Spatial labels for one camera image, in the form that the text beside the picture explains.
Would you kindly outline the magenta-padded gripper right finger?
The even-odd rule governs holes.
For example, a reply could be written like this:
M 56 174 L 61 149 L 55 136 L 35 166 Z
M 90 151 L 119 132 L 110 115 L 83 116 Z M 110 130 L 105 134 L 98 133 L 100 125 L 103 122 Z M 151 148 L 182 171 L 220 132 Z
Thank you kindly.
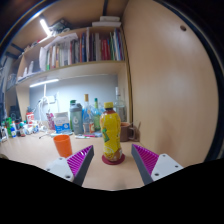
M 182 169 L 182 166 L 168 154 L 158 155 L 136 144 L 132 145 L 131 154 L 145 185 Z

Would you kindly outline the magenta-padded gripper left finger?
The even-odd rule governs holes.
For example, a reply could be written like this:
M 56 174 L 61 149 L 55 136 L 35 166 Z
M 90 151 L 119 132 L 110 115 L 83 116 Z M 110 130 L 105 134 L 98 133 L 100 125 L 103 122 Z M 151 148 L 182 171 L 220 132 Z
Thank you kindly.
M 93 156 L 94 147 L 90 145 L 68 158 L 59 157 L 53 161 L 46 170 L 51 174 L 81 186 Z

